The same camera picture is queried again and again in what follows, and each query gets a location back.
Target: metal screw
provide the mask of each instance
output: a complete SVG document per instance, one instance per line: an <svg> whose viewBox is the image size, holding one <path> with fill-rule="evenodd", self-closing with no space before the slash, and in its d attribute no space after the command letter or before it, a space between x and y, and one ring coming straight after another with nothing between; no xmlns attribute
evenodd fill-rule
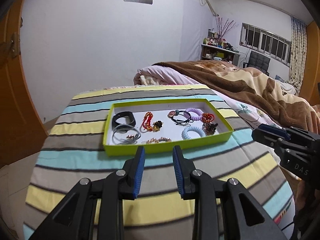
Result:
<svg viewBox="0 0 320 240"><path fill-rule="evenodd" d="M201 176L202 175L202 171L201 170L194 170L192 172L192 174L195 175L195 176Z"/></svg>
<svg viewBox="0 0 320 240"><path fill-rule="evenodd" d="M118 176L124 176L125 175L125 170L117 170L116 174Z"/></svg>
<svg viewBox="0 0 320 240"><path fill-rule="evenodd" d="M87 178L82 178L82 179L80 180L80 184L81 184L81 185L88 185L88 183L89 183L89 179L87 179Z"/></svg>
<svg viewBox="0 0 320 240"><path fill-rule="evenodd" d="M229 183L232 185L238 185L239 181L235 178L231 178L231 179L229 179Z"/></svg>

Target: floor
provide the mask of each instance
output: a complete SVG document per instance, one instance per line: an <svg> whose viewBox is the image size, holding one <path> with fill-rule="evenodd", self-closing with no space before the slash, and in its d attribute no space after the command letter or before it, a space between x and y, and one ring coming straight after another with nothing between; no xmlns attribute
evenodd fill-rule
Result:
<svg viewBox="0 0 320 240"><path fill-rule="evenodd" d="M23 236L23 216L27 189L39 153L0 169L0 207L3 220L19 239Z"/></svg>

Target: pink blanket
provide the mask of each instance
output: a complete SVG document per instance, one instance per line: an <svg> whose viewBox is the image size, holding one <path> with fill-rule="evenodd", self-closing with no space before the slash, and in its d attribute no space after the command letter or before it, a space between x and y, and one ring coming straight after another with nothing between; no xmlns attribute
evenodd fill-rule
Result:
<svg viewBox="0 0 320 240"><path fill-rule="evenodd" d="M133 79L133 82L135 85L200 84L199 82L180 74L172 68L157 65L139 69ZM214 92L220 96L253 129L257 128L262 123L280 127L278 124L273 122L267 114L256 107L231 99L230 97L219 93L218 91L214 90Z"/></svg>

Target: striped bedsheet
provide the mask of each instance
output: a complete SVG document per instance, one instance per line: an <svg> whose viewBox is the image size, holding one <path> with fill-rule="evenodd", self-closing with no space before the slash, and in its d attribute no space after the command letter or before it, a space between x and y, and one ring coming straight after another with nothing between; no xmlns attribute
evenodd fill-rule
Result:
<svg viewBox="0 0 320 240"><path fill-rule="evenodd" d="M197 169L221 180L237 178L273 219L288 208L292 191L268 149L252 141L247 124L205 85L99 90L75 96L44 143L28 186L23 225L26 240L81 178L105 178L131 158L107 157L102 146L113 103L170 98L206 98L235 130L226 143L184 150ZM221 214L219 199L217 203ZM135 201L124 201L123 210L127 240L191 239L194 201L180 198L172 152L147 155L140 195Z"/></svg>

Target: brown blanket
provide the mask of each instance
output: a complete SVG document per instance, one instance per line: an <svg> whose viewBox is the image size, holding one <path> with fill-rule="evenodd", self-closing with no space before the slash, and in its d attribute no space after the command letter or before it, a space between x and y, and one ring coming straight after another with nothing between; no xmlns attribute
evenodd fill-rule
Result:
<svg viewBox="0 0 320 240"><path fill-rule="evenodd" d="M238 69L214 60L160 62L233 99L255 106L282 127L320 131L316 111L303 98L283 94L280 85L255 68Z"/></svg>

